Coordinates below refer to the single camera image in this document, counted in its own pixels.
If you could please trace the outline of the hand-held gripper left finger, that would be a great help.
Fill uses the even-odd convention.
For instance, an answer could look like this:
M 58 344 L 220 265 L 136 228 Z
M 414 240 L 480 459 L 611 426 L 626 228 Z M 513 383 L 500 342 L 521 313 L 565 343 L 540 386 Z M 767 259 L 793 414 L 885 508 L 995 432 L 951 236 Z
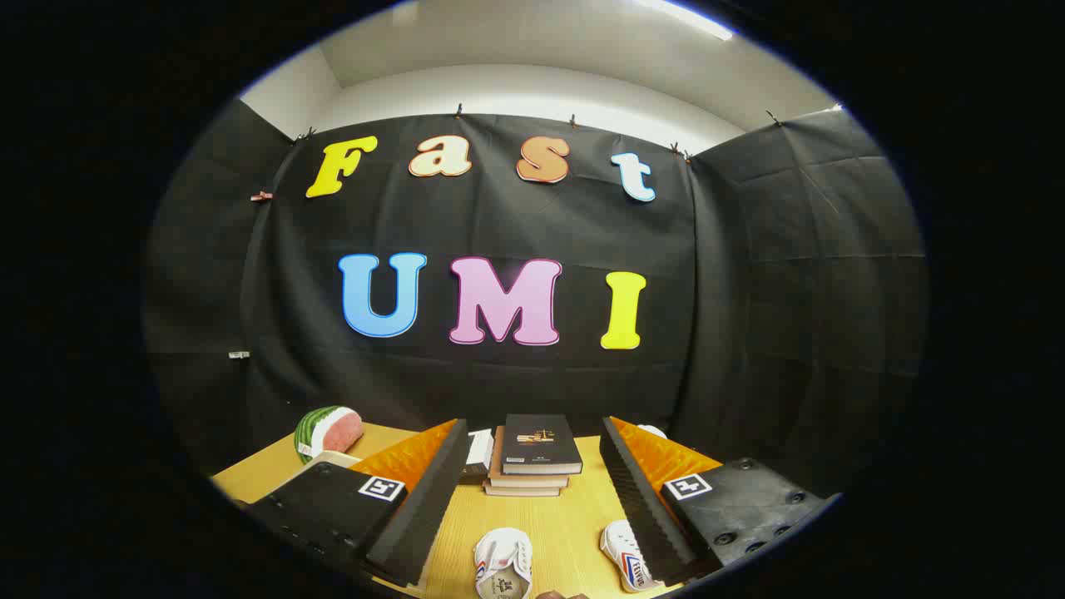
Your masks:
M 468 449 L 466 421 L 452 418 L 354 465 L 311 465 L 246 511 L 338 572 L 406 587 L 421 579 Z

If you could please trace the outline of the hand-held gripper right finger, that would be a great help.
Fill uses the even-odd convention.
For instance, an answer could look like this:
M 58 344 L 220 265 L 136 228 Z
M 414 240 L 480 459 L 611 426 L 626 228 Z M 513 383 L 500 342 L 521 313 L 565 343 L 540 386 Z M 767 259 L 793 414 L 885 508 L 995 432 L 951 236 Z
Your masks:
M 788 551 L 840 504 L 755 458 L 719 462 L 613 416 L 600 454 L 655 580 L 712 581 Z

